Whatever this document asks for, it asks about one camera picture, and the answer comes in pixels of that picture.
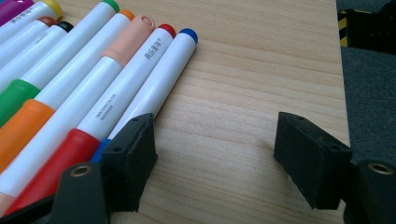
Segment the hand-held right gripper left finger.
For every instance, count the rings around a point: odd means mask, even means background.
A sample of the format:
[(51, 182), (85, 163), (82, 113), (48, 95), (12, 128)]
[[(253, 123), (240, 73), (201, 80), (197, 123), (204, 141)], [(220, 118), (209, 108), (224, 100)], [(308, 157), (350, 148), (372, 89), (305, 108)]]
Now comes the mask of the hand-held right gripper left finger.
[(157, 158), (153, 114), (130, 119), (102, 153), (106, 197), (111, 211), (138, 211)]

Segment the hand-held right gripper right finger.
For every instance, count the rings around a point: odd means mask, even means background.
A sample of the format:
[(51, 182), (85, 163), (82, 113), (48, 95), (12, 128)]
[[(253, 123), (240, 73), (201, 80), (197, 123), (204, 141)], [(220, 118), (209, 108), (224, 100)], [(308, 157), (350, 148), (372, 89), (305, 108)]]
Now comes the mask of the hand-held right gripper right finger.
[(350, 147), (308, 119), (287, 112), (278, 114), (274, 158), (311, 207), (338, 207), (342, 173), (352, 154)]

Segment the red capped marker pen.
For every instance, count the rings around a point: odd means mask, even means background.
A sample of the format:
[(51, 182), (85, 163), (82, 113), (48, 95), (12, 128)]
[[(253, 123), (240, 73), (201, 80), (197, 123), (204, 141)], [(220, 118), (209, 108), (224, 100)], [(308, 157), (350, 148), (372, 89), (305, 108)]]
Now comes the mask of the red capped marker pen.
[(100, 142), (115, 127), (175, 36), (175, 29), (168, 24), (160, 25), (150, 34), (106, 91), (94, 102), (78, 126), (67, 132), (61, 144), (4, 215), (50, 196), (56, 191), (61, 173), (68, 166), (88, 161), (92, 157)]

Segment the peach capped marker pen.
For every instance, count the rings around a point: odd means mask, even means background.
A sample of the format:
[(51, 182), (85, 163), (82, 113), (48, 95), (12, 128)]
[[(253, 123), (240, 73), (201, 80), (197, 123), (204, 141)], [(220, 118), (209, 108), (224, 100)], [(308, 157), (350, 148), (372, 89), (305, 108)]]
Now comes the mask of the peach capped marker pen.
[(71, 129), (78, 126), (122, 68), (131, 60), (155, 28), (147, 16), (136, 16), (107, 47), (100, 60), (79, 85), (55, 108), (35, 136), (0, 174), (0, 217), (47, 162)]

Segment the blue capped marker pen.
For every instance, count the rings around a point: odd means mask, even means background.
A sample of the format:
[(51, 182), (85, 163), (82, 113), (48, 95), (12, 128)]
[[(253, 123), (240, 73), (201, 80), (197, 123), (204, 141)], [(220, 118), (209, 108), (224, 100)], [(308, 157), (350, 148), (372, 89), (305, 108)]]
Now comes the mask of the blue capped marker pen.
[(99, 162), (102, 159), (102, 151), (130, 119), (147, 113), (154, 116), (158, 114), (197, 44), (198, 34), (191, 28), (184, 28), (176, 35), (113, 131), (100, 143), (91, 161)]

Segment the orange capped marker pen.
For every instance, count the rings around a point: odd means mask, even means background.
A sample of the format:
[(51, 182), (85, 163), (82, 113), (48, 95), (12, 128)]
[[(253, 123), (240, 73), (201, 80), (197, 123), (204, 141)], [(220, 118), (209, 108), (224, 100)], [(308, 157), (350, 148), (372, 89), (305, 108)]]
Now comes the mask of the orange capped marker pen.
[(26, 100), (0, 129), (0, 174), (100, 61), (103, 51), (133, 18), (134, 14), (127, 9), (114, 15), (57, 76), (35, 98)]

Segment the green capped marker pen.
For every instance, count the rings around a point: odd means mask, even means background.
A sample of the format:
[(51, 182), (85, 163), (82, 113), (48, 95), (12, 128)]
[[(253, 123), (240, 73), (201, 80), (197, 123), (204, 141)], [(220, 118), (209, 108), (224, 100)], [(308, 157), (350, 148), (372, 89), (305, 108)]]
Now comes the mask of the green capped marker pen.
[(115, 0), (102, 0), (29, 70), (11, 79), (0, 91), (0, 128), (25, 101), (35, 98), (119, 11)]

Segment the black capped marker pen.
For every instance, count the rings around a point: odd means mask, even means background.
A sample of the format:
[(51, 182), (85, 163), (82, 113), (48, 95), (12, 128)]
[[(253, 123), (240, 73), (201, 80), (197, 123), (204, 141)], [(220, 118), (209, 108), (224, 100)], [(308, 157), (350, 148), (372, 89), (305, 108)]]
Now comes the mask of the black capped marker pen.
[(74, 26), (67, 21), (51, 25), (49, 29), (34, 39), (21, 53), (0, 68), (0, 91), (4, 90), (11, 81), (24, 75), (73, 28)]

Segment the yellow capped marker pen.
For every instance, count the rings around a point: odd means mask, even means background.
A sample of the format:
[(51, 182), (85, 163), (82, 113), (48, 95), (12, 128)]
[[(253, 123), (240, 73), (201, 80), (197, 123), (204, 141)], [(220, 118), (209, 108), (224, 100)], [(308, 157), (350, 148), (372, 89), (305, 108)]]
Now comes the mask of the yellow capped marker pen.
[(37, 2), (34, 0), (34, 2), (32, 6), (0, 26), (0, 43), (5, 42), (24, 26), (40, 17), (47, 16), (57, 21), (63, 15), (61, 5), (57, 0), (38, 0)]

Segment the magenta capped marker pen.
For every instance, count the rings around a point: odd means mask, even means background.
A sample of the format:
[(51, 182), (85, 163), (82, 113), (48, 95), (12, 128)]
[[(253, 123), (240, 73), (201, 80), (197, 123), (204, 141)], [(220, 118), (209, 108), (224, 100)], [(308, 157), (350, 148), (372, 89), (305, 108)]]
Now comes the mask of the magenta capped marker pen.
[(22, 13), (34, 3), (34, 0), (0, 0), (0, 26)]

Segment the yellow black striped floor pad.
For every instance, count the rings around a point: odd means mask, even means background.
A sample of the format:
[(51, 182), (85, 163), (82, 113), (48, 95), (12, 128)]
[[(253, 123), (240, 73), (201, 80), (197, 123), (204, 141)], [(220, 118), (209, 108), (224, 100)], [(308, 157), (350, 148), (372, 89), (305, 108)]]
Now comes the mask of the yellow black striped floor pad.
[(341, 47), (368, 49), (396, 55), (396, 0), (377, 12), (343, 9), (338, 13)]

